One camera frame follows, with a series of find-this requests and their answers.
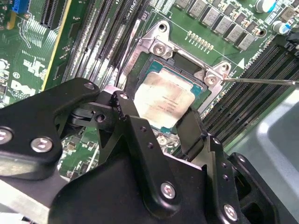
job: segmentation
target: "capacitor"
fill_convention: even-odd
[[[272,25],[272,30],[280,35],[284,35],[291,30],[291,27],[287,23],[275,21]]]
[[[270,13],[276,6],[276,0],[257,0],[256,11],[258,13]]]

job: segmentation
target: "green circuit board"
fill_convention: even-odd
[[[274,21],[281,19],[281,14],[289,8],[293,0],[277,1],[272,13],[257,13],[255,11],[255,0],[236,1],[223,0],[217,7],[214,7],[211,1],[207,1],[210,7],[216,8],[220,14],[229,18],[236,23],[238,15],[243,14],[246,19],[240,24],[242,32],[252,35],[255,40],[251,43],[247,50],[237,47],[236,43],[231,42],[224,35],[211,30],[210,27],[204,25],[199,19],[190,16],[190,8],[185,9],[177,7],[171,0],[152,0],[147,11],[143,16],[139,29],[137,31],[138,38],[142,38],[155,24],[160,20],[169,22],[170,41],[180,46],[186,52],[192,54],[197,59],[202,60],[209,66],[215,66],[222,61],[228,61],[231,64],[229,77],[240,77],[242,73],[258,58],[263,50],[271,43],[277,35],[272,30]],[[232,5],[233,12],[226,16],[224,14],[225,7]],[[290,27],[296,27],[299,22],[298,16],[293,16],[288,24]],[[249,32],[247,25],[255,23],[255,28]],[[130,76],[138,77],[143,65],[149,58],[149,54],[142,53],[130,72]],[[225,92],[230,88],[232,83],[227,83],[222,92],[214,99],[208,108],[202,113],[204,118],[213,106],[220,100]],[[209,91],[201,94],[200,98],[194,102],[193,107],[198,109],[201,103],[208,97]]]
[[[228,61],[232,67],[230,76],[240,77],[277,35],[272,31],[274,21],[285,18],[283,14],[290,10],[294,15],[285,20],[285,23],[293,28],[299,22],[298,6],[292,6],[294,0],[278,0],[271,13],[257,13],[255,0],[220,0],[215,4],[216,1],[207,0],[206,4],[233,23],[237,23],[241,14],[245,16],[238,25],[242,32],[254,37],[248,49],[242,50],[238,46],[240,43],[232,42],[227,36],[214,32],[214,28],[204,25],[204,15],[192,16],[190,8],[195,0],[186,0],[186,7],[181,7],[178,4],[180,1],[177,0],[151,0],[142,15],[129,55],[139,38],[158,21],[166,20],[170,24],[171,42],[209,66]],[[72,70],[72,66],[77,66],[84,57],[85,48],[94,36],[96,13],[108,0],[59,0],[60,9],[57,13],[60,22],[57,23],[57,27],[51,28],[42,24],[45,2],[46,0],[30,0],[26,12],[15,13],[12,11],[13,0],[0,0],[0,108],[56,86],[62,81],[78,76],[88,77],[89,67],[96,64],[95,58],[91,58],[87,69],[82,73],[78,74]],[[117,15],[120,2],[124,4],[126,1],[111,0],[105,29],[102,30],[102,35],[94,40],[96,45],[90,52],[91,55],[95,54],[97,47],[102,44],[105,31],[109,26],[113,26],[111,21]],[[233,8],[229,14],[225,12],[228,7]],[[256,26],[247,31],[253,23]],[[138,77],[149,57],[150,54],[142,53],[130,75]],[[101,71],[97,72],[95,79],[99,86],[108,83],[107,77],[110,77],[114,69],[105,67],[105,64],[108,63],[102,64]],[[226,84],[222,92],[205,109],[203,116],[209,113],[230,86],[231,84]],[[208,95],[209,91],[201,93],[193,106],[198,108]],[[157,133],[156,137],[159,143],[164,141],[160,134]],[[97,140],[94,129],[87,129],[80,136],[65,139],[64,154],[58,165],[61,175],[74,179],[88,167],[91,169],[96,166],[99,156]],[[178,147],[178,140],[173,139],[170,145],[165,145],[164,151],[172,154]]]

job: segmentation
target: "gray surface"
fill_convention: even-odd
[[[228,153],[243,154],[299,222],[299,90]]]

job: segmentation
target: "metal bracket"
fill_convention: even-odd
[[[119,80],[119,88],[124,88],[127,76],[142,52],[147,54],[152,53],[156,56],[162,57],[165,60],[171,58],[173,53],[177,52],[203,69],[203,71],[199,72],[199,75],[194,74],[194,76],[204,82],[208,86],[209,91],[211,91],[211,94],[198,109],[198,111],[202,113],[204,109],[206,109],[214,100],[214,98],[221,92],[222,80],[229,75],[231,64],[228,61],[223,61],[216,66],[211,67],[202,60],[195,58],[193,55],[186,52],[178,45],[172,43],[169,40],[169,36],[169,23],[167,21],[161,20],[139,40],[138,45],[134,49],[127,64],[122,70]]]

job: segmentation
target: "chip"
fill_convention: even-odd
[[[235,7],[231,4],[229,4],[226,9],[224,10],[224,14],[229,16],[233,11],[235,10]]]
[[[232,21],[228,17],[224,16],[219,22],[219,24],[216,26],[215,31],[223,35],[227,31],[231,23]]]
[[[280,19],[287,22],[290,18],[292,18],[296,12],[291,7],[287,7],[284,9],[284,11],[280,15]]]
[[[61,75],[63,75],[65,68],[66,68],[66,62],[63,62],[61,65],[57,66],[56,72],[55,72],[55,78],[58,78]]]
[[[213,23],[216,21],[219,14],[220,13],[216,9],[211,8],[201,22],[207,25],[208,27],[211,27]]]
[[[6,93],[6,89],[7,89],[6,85],[0,85],[0,93],[1,94],[5,94]]]
[[[236,24],[241,25],[245,18],[246,18],[246,15],[243,13],[240,13],[240,15],[235,20]]]
[[[71,29],[69,31],[69,38],[75,39],[75,37],[78,34],[79,28],[80,28],[80,22],[75,22],[71,24]]]
[[[235,25],[235,27],[226,36],[226,39],[235,43],[238,40],[238,38],[241,36],[242,32],[243,29],[240,26]]]
[[[251,34],[246,34],[241,42],[238,44],[238,48],[241,50],[247,50],[248,47],[252,44],[252,42],[255,40],[254,36]]]
[[[190,16],[197,18],[204,11],[207,3],[202,0],[196,0],[190,7],[188,13]]]
[[[212,2],[212,6],[214,6],[214,7],[218,7],[219,6],[219,4],[221,3],[221,0],[214,0],[213,2]]]
[[[251,33],[256,27],[257,27],[257,23],[254,22],[254,21],[252,21],[252,22],[249,24],[249,26],[247,27],[246,30],[247,30],[249,33]]]
[[[155,128],[172,128],[195,100],[192,84],[166,69],[150,72],[138,88],[134,103],[141,118]]]
[[[190,0],[176,0],[174,4],[181,9],[185,9],[189,4],[189,1]]]
[[[291,6],[293,6],[294,8],[296,8],[297,6],[299,6],[299,0],[295,0]]]

